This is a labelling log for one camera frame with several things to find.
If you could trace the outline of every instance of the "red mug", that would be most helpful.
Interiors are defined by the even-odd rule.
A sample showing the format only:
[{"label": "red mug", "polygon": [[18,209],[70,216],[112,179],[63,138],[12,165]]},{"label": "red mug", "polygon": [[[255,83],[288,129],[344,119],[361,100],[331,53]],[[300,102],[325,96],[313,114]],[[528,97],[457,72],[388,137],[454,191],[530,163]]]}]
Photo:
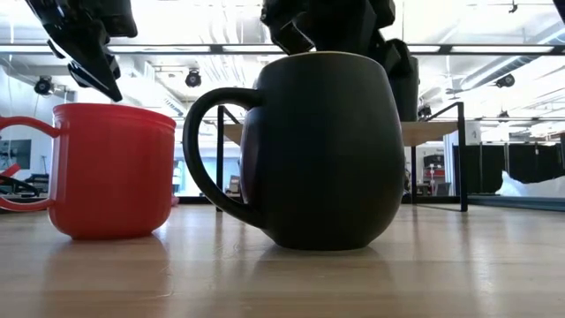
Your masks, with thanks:
[{"label": "red mug", "polygon": [[67,103],[55,127],[30,117],[0,118],[0,129],[27,125],[54,138],[49,198],[0,208],[47,208],[74,239],[128,239],[150,234],[170,214],[176,123],[129,106]]}]

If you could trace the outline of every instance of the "table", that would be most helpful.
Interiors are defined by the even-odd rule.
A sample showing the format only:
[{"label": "table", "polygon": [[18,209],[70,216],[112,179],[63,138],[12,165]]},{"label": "table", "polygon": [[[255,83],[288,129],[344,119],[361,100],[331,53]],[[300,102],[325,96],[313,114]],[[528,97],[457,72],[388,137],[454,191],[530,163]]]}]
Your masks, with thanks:
[{"label": "table", "polygon": [[299,252],[211,206],[153,237],[72,242],[0,215],[3,318],[563,317],[565,218],[402,206],[368,248]]}]

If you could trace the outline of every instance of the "pipe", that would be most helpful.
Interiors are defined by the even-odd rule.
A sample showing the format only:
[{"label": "pipe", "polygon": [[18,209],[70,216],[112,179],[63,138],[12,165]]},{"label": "pipe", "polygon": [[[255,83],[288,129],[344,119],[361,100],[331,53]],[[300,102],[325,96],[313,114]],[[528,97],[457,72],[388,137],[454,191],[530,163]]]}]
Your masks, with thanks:
[{"label": "pipe", "polygon": [[[563,24],[556,23],[546,31],[538,34],[533,42],[537,44],[563,45],[565,43],[565,28]],[[500,57],[480,68],[478,71],[465,77],[460,83],[462,90],[471,90],[491,83],[500,77],[525,66],[541,56]]]}]

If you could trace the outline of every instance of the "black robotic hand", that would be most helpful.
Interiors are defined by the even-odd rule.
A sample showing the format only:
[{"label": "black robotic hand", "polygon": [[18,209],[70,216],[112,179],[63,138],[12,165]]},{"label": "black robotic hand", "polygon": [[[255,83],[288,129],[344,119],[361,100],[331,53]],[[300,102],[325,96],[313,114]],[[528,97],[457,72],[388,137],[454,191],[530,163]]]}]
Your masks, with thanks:
[{"label": "black robotic hand", "polygon": [[[137,36],[130,0],[26,0],[59,58],[72,59],[69,73],[81,87],[122,100],[116,80],[120,69],[107,51],[111,37]],[[60,52],[54,43],[63,51]]]},{"label": "black robotic hand", "polygon": [[385,41],[380,29],[396,19],[392,0],[265,0],[261,20],[273,43],[287,54],[340,51],[381,64],[395,96],[399,118],[417,119],[418,61],[401,40]]}]

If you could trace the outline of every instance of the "security camera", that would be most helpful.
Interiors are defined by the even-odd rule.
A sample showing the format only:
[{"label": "security camera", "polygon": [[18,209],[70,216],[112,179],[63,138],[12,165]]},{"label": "security camera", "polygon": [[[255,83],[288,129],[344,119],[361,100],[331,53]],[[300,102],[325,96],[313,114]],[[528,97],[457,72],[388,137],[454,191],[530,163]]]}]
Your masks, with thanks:
[{"label": "security camera", "polygon": [[426,119],[432,115],[432,108],[430,105],[425,104],[418,109],[418,118]]},{"label": "security camera", "polygon": [[199,87],[202,84],[200,71],[198,69],[191,69],[186,76],[185,83],[188,87]]},{"label": "security camera", "polygon": [[514,84],[516,84],[516,79],[512,76],[512,74],[508,74],[494,82],[494,85],[498,88],[513,87]]},{"label": "security camera", "polygon": [[55,86],[50,76],[41,76],[35,83],[34,91],[41,96],[51,96],[55,90]]}]

